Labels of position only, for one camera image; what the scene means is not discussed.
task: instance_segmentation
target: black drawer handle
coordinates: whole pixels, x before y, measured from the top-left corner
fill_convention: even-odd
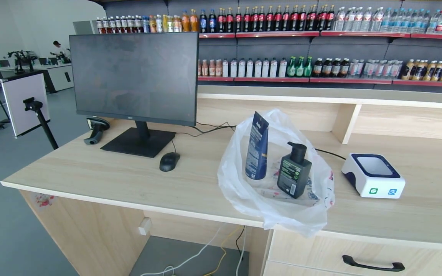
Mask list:
[[[375,267],[375,266],[367,266],[367,265],[358,264],[349,255],[342,255],[342,260],[344,260],[344,263],[346,263],[346,264],[348,264],[350,266],[355,266],[355,267],[360,267],[360,268],[382,270],[382,271],[390,271],[390,272],[400,272],[400,271],[404,271],[405,270],[405,267],[404,267],[404,265],[402,263],[391,263],[393,265],[392,268],[383,268],[383,267]]]

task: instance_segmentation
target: computer mouse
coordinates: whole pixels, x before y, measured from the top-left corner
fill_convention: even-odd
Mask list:
[[[177,162],[180,159],[180,154],[177,152],[168,152],[161,157],[160,171],[171,171],[177,166]]]

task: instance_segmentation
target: handheld barcode scanner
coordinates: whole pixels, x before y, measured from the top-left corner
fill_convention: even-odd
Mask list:
[[[109,122],[101,118],[88,117],[88,127],[92,130],[90,138],[84,139],[87,145],[95,145],[102,139],[103,131],[110,128]]]

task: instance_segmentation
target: plastic bag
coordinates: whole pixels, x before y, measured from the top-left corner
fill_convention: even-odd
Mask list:
[[[226,199],[241,213],[264,219],[264,229],[276,224],[311,237],[327,225],[327,209],[335,202],[333,172],[310,141],[279,109],[260,112],[269,122],[267,174],[263,180],[251,180],[245,175],[247,145],[253,117],[236,127],[226,147],[218,169],[218,182]],[[305,192],[293,199],[277,187],[279,164],[291,152],[287,144],[307,146],[307,157],[312,163]]]

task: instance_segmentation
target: floor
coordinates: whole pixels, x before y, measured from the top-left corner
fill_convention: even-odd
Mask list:
[[[51,128],[58,145],[88,131],[83,116],[76,115],[74,89],[48,95]],[[0,107],[0,120],[5,114]],[[11,125],[0,129],[0,180],[51,152],[44,131],[37,129],[18,139]],[[151,237],[131,271],[132,276],[162,271],[167,265],[178,265],[195,255],[202,245]],[[233,276],[239,260],[236,250],[227,250],[221,267],[214,275]],[[208,246],[203,253],[182,268],[177,276],[201,276],[212,271],[223,255],[220,248]],[[244,258],[239,275],[248,274],[248,258]],[[61,253],[47,231],[17,190],[0,184],[0,276],[73,276],[74,268]]]

